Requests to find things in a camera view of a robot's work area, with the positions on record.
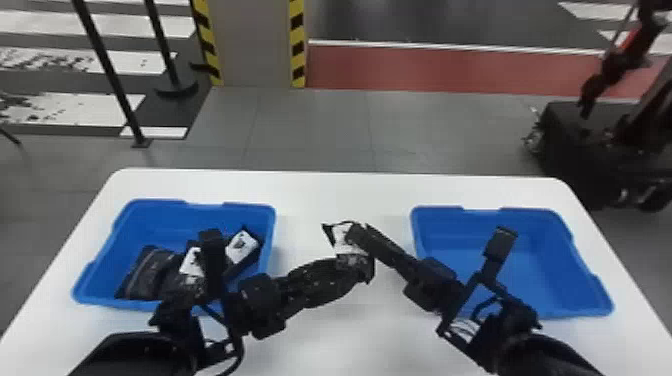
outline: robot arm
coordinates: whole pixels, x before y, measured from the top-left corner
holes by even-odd
[[[537,334],[537,312],[506,291],[497,274],[517,234],[497,228],[485,247],[485,263],[467,284],[436,259],[417,260],[370,225],[349,223],[345,242],[360,248],[395,269],[407,281],[404,295],[425,311],[437,312],[436,329],[445,339],[489,373],[501,376],[600,376],[601,373],[567,344]],[[478,285],[493,293],[471,313],[468,325],[458,319],[460,309]],[[481,312],[499,304],[498,313],[481,318]]]
[[[590,116],[597,98],[607,88],[620,81],[628,70],[644,65],[646,53],[668,25],[664,18],[656,16],[655,13],[672,9],[672,1],[639,0],[637,7],[639,26],[630,31],[620,46],[610,47],[602,61],[600,73],[588,78],[581,87],[581,98],[577,105],[581,108],[581,117],[584,119]],[[623,25],[627,23],[633,10],[634,5],[628,12]]]
[[[263,339],[279,333],[287,319],[303,309],[322,306],[347,294],[356,284],[373,278],[373,258],[362,253],[339,252],[336,257],[300,266],[286,276],[272,278],[258,274],[226,291],[237,273],[226,273],[217,238],[204,241],[205,276],[208,294],[197,297],[177,291],[159,304],[149,320],[158,332],[118,333],[107,337],[75,368],[71,376],[100,375],[193,375],[199,370],[230,361],[218,376],[233,373],[245,355],[243,337]],[[254,257],[241,265],[253,263]],[[209,304],[218,302],[223,315]],[[200,321],[192,308],[200,306],[220,323],[227,338],[203,337]]]

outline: black and white striped floor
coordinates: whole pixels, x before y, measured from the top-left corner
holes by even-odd
[[[183,138],[209,89],[168,101],[153,86],[165,66],[142,0],[87,0],[143,130]],[[188,0],[156,0],[173,56],[198,61]],[[69,0],[0,3],[0,123],[16,133],[130,136]]]
[[[558,4],[566,11],[570,12],[581,22],[591,26],[600,35],[608,40],[613,38],[618,24],[625,17],[630,8],[631,1],[621,1],[614,4],[610,2],[572,2],[561,1]],[[668,13],[667,19],[672,21],[672,13]],[[636,16],[633,15],[631,21],[627,24],[626,30],[631,30],[636,25]],[[623,42],[627,33],[619,36],[617,43]],[[651,46],[650,52],[658,55],[672,54],[672,33],[668,29],[662,33]]]

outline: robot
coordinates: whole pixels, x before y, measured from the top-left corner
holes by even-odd
[[[233,276],[218,266],[221,260],[214,253],[216,249],[206,253],[207,298],[185,291],[164,300],[149,321],[158,331],[107,337],[70,376],[188,376],[233,359],[219,374],[230,375],[243,361],[245,336],[264,339],[279,333],[286,320],[301,310],[328,304],[355,285],[370,282],[375,260],[406,280],[406,297],[421,309],[440,315],[437,335],[487,372],[500,376],[602,375],[569,345],[538,333],[537,312],[497,281],[516,240],[514,231],[496,229],[483,252],[483,267],[463,284],[450,267],[434,258],[417,260],[370,225],[345,221],[323,225],[323,230],[336,257],[303,265],[283,277],[252,276],[241,281],[234,292],[226,291],[221,283]],[[493,297],[479,304],[469,320],[458,319],[458,312],[479,285],[489,289]],[[208,305],[213,301],[221,305],[223,315]],[[482,314],[495,304],[501,307],[498,312]],[[227,338],[206,344],[199,319],[191,313],[194,306],[220,323]],[[459,325],[466,322],[466,327]]]
[[[672,9],[672,1],[639,0],[637,8],[639,27],[607,50],[578,103],[549,103],[523,139],[542,170],[565,181],[589,210],[634,206],[656,212],[672,200],[672,155],[666,150],[672,140],[672,60],[636,105],[596,103],[629,70],[648,64],[646,53],[668,26],[656,13]]]

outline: hazard stripe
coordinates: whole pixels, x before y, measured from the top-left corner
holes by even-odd
[[[306,86],[307,40],[304,0],[289,0],[289,51],[292,87]]]
[[[221,86],[223,84],[222,71],[217,57],[217,44],[215,43],[215,33],[212,31],[208,0],[193,0],[191,4],[201,49],[203,50],[203,60],[207,66],[205,71],[209,73],[213,85]]]

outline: blue plastic bin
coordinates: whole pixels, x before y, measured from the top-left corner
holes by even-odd
[[[187,240],[198,240],[199,231],[218,228],[225,235],[233,235],[242,226],[246,226],[261,238],[263,246],[259,261],[230,283],[230,288],[237,288],[240,279],[266,271],[274,225],[275,210],[267,205],[200,205],[172,200],[131,201],[115,220],[112,233],[95,260],[82,271],[72,289],[72,296],[79,303],[154,311],[159,301],[114,298],[115,292],[145,245],[183,252]]]
[[[603,316],[614,309],[579,256],[567,225],[551,210],[425,206],[413,209],[411,222],[418,258],[436,258],[462,282],[483,265],[483,250],[497,226],[516,231],[518,239],[498,280],[541,318]],[[479,287],[460,314],[466,316],[490,296]]]

